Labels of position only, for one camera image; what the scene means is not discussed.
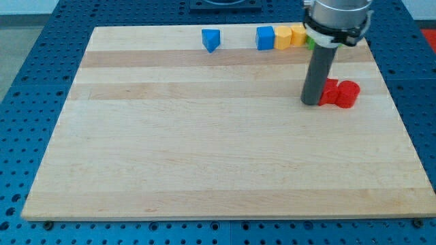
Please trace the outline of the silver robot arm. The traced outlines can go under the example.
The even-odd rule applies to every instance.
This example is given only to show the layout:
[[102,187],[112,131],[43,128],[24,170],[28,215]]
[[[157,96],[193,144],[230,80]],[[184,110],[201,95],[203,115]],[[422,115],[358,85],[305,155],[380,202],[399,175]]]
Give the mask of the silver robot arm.
[[309,18],[331,29],[351,29],[367,18],[371,0],[304,0]]

